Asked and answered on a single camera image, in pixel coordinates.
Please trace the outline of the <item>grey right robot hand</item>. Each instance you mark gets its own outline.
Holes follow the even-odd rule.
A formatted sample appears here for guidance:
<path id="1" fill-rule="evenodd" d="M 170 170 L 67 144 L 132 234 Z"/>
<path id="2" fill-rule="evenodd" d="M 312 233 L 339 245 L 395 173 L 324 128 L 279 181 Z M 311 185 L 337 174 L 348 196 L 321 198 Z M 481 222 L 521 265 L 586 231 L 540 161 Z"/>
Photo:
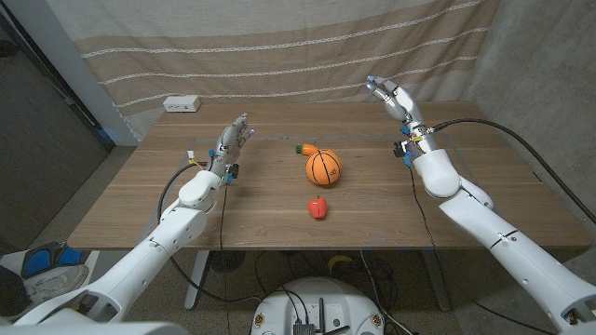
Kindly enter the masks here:
<path id="1" fill-rule="evenodd" d="M 401 122 L 400 131 L 409 138 L 417 150 L 425 154 L 439 149 L 427 129 L 420 108 L 405 88 L 388 78 L 372 75 L 367 77 L 365 87 L 384 104 L 387 113 L 393 119 Z"/>

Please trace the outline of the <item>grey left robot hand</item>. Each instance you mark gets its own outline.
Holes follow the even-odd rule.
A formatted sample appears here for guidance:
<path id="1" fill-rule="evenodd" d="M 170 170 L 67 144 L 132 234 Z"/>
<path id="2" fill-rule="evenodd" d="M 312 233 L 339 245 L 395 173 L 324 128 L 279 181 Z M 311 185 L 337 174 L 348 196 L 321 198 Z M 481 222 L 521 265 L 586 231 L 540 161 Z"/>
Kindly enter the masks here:
<path id="1" fill-rule="evenodd" d="M 248 114 L 243 113 L 224 129 L 216 141 L 207 170 L 220 178 L 223 177 L 227 170 L 236 163 L 243 145 L 253 133 L 254 129 L 248 125 Z"/>

